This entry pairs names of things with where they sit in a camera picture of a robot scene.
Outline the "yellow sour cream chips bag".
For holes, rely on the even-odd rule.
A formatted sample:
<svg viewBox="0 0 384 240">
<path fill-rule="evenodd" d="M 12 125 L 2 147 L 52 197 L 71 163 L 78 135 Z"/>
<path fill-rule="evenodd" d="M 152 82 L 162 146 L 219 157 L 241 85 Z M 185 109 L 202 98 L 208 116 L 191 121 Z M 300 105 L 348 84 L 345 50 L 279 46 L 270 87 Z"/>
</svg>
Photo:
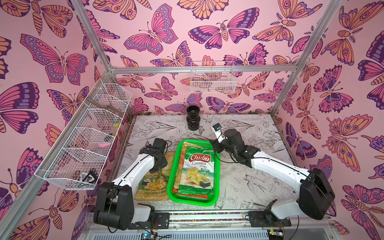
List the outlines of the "yellow sour cream chips bag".
<svg viewBox="0 0 384 240">
<path fill-rule="evenodd" d="M 165 155 L 167 166 L 151 174 L 147 172 L 139 183 L 135 200 L 139 202 L 163 202 L 169 200 L 167 186 L 173 166 L 175 152 Z"/>
</svg>

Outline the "tan kettle chips bag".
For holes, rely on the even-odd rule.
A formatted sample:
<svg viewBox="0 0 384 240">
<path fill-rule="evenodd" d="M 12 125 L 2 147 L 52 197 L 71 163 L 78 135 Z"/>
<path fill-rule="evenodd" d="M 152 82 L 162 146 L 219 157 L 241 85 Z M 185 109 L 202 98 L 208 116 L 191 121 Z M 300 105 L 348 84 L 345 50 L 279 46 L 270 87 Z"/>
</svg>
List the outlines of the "tan kettle chips bag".
<svg viewBox="0 0 384 240">
<path fill-rule="evenodd" d="M 188 147 L 204 148 L 202 146 L 198 146 L 198 145 L 193 144 L 191 142 L 183 142 L 183 145 L 182 145 L 182 148 L 181 148 L 180 157 L 179 157 L 179 163 L 178 163 L 178 167 L 177 167 L 177 171 L 176 171 L 175 182 L 174 182 L 174 186 L 173 186 L 173 193 L 179 193 L 179 185 L 180 185 L 180 180 L 181 180 L 181 174 L 182 174 L 182 171 L 183 171 L 183 164 L 184 164 L 184 161 L 185 161 L 186 150 L 187 150 Z"/>
</svg>

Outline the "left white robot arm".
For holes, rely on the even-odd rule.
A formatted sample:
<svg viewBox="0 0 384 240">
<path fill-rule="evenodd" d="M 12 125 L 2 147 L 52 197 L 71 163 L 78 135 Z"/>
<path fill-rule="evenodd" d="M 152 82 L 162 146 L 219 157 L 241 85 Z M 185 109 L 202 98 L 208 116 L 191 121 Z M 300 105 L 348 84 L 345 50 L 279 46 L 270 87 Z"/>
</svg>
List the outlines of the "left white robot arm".
<svg viewBox="0 0 384 240">
<path fill-rule="evenodd" d="M 103 182 L 98 191 L 94 223 L 116 230 L 134 226 L 150 228 L 156 223 L 155 208 L 135 204 L 135 195 L 142 178 L 168 165 L 168 142 L 156 138 L 153 144 L 143 147 L 135 162 L 112 182 Z"/>
</svg>

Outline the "orange cream cassava chips bag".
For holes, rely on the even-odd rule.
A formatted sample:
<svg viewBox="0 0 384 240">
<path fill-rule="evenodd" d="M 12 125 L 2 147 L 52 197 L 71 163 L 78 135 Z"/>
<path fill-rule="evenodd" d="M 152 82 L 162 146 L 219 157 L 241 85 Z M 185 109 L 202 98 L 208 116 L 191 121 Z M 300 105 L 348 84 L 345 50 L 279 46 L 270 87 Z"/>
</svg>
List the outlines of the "orange cream cassava chips bag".
<svg viewBox="0 0 384 240">
<path fill-rule="evenodd" d="M 173 193 L 173 196 L 179 199 L 188 199 L 188 200 L 195 200 L 195 201 L 203 201 L 208 199 L 208 195 L 186 195 L 186 194 Z"/>
</svg>

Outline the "green white Chuba chips bag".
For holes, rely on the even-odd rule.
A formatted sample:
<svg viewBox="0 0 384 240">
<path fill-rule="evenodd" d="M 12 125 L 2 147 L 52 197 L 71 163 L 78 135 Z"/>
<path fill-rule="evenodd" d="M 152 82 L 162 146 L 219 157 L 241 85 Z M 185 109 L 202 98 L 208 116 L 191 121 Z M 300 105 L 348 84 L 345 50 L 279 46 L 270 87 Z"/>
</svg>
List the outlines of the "green white Chuba chips bag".
<svg viewBox="0 0 384 240">
<path fill-rule="evenodd" d="M 200 198 L 211 194 L 214 188 L 215 160 L 214 151 L 188 147 L 186 150 L 179 193 Z"/>
</svg>

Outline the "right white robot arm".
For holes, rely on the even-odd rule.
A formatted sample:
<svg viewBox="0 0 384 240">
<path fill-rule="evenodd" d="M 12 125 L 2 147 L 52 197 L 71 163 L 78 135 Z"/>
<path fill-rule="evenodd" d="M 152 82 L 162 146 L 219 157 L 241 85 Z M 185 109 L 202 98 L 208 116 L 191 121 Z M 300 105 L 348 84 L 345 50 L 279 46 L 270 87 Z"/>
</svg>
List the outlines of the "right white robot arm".
<svg viewBox="0 0 384 240">
<path fill-rule="evenodd" d="M 299 194 L 298 197 L 273 200 L 263 211 L 250 212 L 251 220 L 260 221 L 266 226 L 273 226 L 286 218 L 301 215 L 322 220 L 332 207 L 335 193 L 322 170 L 299 168 L 278 160 L 257 147 L 246 145 L 236 129 L 223 131 L 220 124 L 215 124 L 212 130 L 216 139 L 211 141 L 211 144 L 217 153 L 226 151 L 234 163 L 278 178 Z"/>
</svg>

